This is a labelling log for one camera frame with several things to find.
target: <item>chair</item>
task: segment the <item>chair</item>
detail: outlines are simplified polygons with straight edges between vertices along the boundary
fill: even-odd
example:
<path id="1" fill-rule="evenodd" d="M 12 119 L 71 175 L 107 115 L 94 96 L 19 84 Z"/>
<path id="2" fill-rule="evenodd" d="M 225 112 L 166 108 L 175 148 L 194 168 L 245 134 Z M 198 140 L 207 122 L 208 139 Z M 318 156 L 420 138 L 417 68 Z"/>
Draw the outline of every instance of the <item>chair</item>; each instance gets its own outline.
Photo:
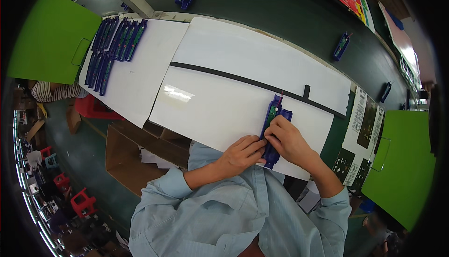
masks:
<path id="1" fill-rule="evenodd" d="M 51 156 L 45 158 L 45 166 L 48 169 L 53 169 L 55 167 L 59 167 L 59 164 L 56 162 L 56 153 L 53 153 Z"/>
<path id="2" fill-rule="evenodd" d="M 48 146 L 47 148 L 45 148 L 45 149 L 42 149 L 41 151 L 40 151 L 40 154 L 42 155 L 42 160 L 45 160 L 45 158 L 46 157 L 49 157 L 52 153 L 50 152 L 50 149 L 51 149 L 52 147 L 51 146 Z"/>
<path id="3" fill-rule="evenodd" d="M 66 177 L 64 175 L 64 172 L 60 175 L 56 176 L 53 179 L 53 182 L 55 182 L 56 187 L 58 187 L 60 192 L 65 192 L 69 189 L 70 186 L 70 178 Z"/>
<path id="4" fill-rule="evenodd" d="M 77 98 L 75 100 L 75 110 L 86 118 L 109 119 L 109 120 L 124 120 L 121 115 L 116 112 L 107 112 L 104 106 L 93 95 L 89 94 L 84 98 Z"/>
<path id="5" fill-rule="evenodd" d="M 98 209 L 94 209 L 93 207 L 93 204 L 97 201 L 97 199 L 94 196 L 88 197 L 84 191 L 86 191 L 86 188 L 81 190 L 81 192 L 76 194 L 70 200 L 73 210 L 75 210 L 76 214 L 80 218 L 86 217 L 87 215 L 91 215 L 98 211 Z"/>

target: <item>striped shirt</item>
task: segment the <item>striped shirt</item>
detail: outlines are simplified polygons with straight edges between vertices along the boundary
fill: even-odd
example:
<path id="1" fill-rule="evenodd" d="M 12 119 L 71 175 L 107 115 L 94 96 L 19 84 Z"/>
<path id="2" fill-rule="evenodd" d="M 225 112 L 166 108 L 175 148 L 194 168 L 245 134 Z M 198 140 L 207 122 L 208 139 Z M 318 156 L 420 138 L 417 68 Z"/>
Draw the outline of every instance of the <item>striped shirt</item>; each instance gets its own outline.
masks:
<path id="1" fill-rule="evenodd" d="M 31 94 L 39 103 L 53 102 L 80 95 L 81 86 L 78 83 L 62 85 L 53 92 L 50 90 L 50 82 L 37 81 L 31 89 Z"/>

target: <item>woman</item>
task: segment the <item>woman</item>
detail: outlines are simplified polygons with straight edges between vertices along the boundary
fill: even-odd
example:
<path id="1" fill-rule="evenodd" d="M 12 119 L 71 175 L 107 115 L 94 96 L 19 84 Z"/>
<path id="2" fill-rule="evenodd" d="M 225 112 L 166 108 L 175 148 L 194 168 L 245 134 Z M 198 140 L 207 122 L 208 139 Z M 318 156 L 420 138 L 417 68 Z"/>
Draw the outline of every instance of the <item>woman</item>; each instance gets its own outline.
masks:
<path id="1" fill-rule="evenodd" d="M 33 97 L 38 103 L 53 102 L 66 98 L 86 97 L 89 93 L 77 82 L 66 85 L 53 82 L 16 79 L 27 96 Z"/>

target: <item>finger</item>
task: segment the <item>finger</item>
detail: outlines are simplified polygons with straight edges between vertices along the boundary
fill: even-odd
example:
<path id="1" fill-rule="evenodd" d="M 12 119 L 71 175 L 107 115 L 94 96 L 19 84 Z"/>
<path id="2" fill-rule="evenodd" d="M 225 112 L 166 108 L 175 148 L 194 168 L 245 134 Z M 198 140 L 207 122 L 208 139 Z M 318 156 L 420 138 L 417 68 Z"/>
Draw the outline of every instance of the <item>finger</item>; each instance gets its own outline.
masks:
<path id="1" fill-rule="evenodd" d="M 246 147 L 242 152 L 247 157 L 260 148 L 264 147 L 265 145 L 267 145 L 267 141 L 265 139 L 262 139 Z"/>
<path id="2" fill-rule="evenodd" d="M 259 140 L 258 136 L 250 136 L 244 139 L 239 145 L 237 145 L 237 148 L 239 151 L 243 151 L 246 147 L 248 147 L 251 143 L 256 142 Z"/>
<path id="3" fill-rule="evenodd" d="M 274 134 L 275 136 L 279 137 L 283 134 L 283 129 L 280 128 L 278 125 L 270 125 L 264 132 L 264 136 L 269 136 L 271 134 Z"/>
<path id="4" fill-rule="evenodd" d="M 265 136 L 265 138 L 271 143 L 271 145 L 276 149 L 279 154 L 284 153 L 284 148 L 282 147 L 281 142 L 274 136 Z"/>
<path id="5" fill-rule="evenodd" d="M 241 137 L 239 140 L 237 140 L 236 142 L 234 142 L 234 144 L 232 144 L 232 147 L 238 146 L 240 143 L 244 142 L 245 139 L 247 139 L 248 137 L 250 137 L 250 135 Z"/>
<path id="6" fill-rule="evenodd" d="M 283 115 L 277 115 L 276 117 L 274 117 L 274 119 L 270 122 L 270 125 L 278 125 L 281 128 L 285 128 L 286 126 L 288 126 L 289 124 L 291 124 L 287 119 L 285 119 L 285 117 Z"/>
<path id="7" fill-rule="evenodd" d="M 252 154 L 250 157 L 248 157 L 248 163 L 255 164 L 255 163 L 263 163 L 266 164 L 267 161 L 265 159 L 262 159 L 262 155 L 265 152 L 265 148 L 262 147 L 259 150 L 257 150 L 254 154 Z"/>

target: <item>blue stool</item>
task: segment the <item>blue stool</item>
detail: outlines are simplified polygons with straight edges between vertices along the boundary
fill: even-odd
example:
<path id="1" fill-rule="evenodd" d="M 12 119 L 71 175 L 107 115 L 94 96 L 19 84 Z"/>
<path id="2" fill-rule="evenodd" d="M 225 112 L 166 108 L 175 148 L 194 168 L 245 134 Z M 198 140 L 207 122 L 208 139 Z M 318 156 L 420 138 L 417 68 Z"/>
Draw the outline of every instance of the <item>blue stool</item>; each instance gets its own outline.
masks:
<path id="1" fill-rule="evenodd" d="M 56 157 L 56 153 L 53 153 L 52 155 L 50 155 L 47 158 L 45 158 L 45 166 L 48 169 L 59 167 L 59 164 L 56 162 L 56 158 L 55 157 Z"/>

